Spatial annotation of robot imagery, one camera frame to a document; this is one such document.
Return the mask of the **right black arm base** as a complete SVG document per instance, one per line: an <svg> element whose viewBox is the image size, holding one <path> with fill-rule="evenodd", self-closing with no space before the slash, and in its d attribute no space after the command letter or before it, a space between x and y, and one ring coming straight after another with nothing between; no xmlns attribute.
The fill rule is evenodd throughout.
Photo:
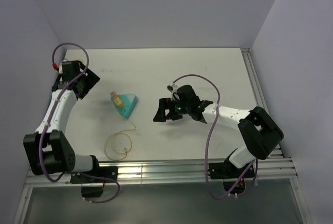
<svg viewBox="0 0 333 224"><path fill-rule="evenodd" d="M247 163L242 168L235 167L228 161L209 163L208 177L212 180L234 179L223 183L227 197L238 197L254 186L258 173L258 161Z"/></svg>

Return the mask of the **pink usb charger plug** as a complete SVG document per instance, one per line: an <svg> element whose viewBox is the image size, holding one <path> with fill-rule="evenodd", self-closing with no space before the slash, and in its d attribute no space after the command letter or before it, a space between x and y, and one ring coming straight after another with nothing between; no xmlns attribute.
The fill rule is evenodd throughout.
<svg viewBox="0 0 333 224"><path fill-rule="evenodd" d="M115 91L112 91L112 92L110 93L110 96L111 96L113 99L119 97L119 95L118 95Z"/></svg>

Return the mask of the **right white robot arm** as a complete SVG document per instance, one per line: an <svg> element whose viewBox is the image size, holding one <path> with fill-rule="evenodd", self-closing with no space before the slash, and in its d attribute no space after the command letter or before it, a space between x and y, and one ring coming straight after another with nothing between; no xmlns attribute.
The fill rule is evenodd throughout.
<svg viewBox="0 0 333 224"><path fill-rule="evenodd" d="M227 158L225 171L237 177L244 166L255 159L265 160L283 140L284 133L262 107L252 110L219 106L209 100L201 100L190 85L168 86L170 98L159 99L154 122L180 120L188 115L192 120L212 127L219 124L240 132L244 144L237 147Z"/></svg>

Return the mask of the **teal triangular power strip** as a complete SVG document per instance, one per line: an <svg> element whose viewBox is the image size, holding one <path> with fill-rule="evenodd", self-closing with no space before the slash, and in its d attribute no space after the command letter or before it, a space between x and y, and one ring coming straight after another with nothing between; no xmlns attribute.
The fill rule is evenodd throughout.
<svg viewBox="0 0 333 224"><path fill-rule="evenodd" d="M116 111L121 117L128 120L136 106L138 98L135 94L121 94L119 95L119 99L122 101L123 107L117 106L117 104L114 102L114 99L111 97Z"/></svg>

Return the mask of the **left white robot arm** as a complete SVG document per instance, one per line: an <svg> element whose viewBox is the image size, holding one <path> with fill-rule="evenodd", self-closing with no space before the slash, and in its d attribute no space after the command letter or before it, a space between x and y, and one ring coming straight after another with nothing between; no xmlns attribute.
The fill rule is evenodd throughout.
<svg viewBox="0 0 333 224"><path fill-rule="evenodd" d="M78 155L65 137L70 113L100 78L81 61L64 61L52 86L52 98L39 127L25 135L23 146L33 174L83 172L89 182L101 177L94 155Z"/></svg>

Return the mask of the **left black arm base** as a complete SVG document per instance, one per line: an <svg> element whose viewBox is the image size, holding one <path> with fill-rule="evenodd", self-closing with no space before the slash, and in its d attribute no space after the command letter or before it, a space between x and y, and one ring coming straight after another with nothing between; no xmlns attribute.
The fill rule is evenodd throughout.
<svg viewBox="0 0 333 224"><path fill-rule="evenodd" d="M118 167L107 166L94 168L92 171L75 173L71 175L72 185L81 185L81 196L86 201L94 204L106 203L115 199L120 193L120 185L117 182ZM104 193L106 183L114 183L117 186L116 193L110 199L96 200Z"/></svg>

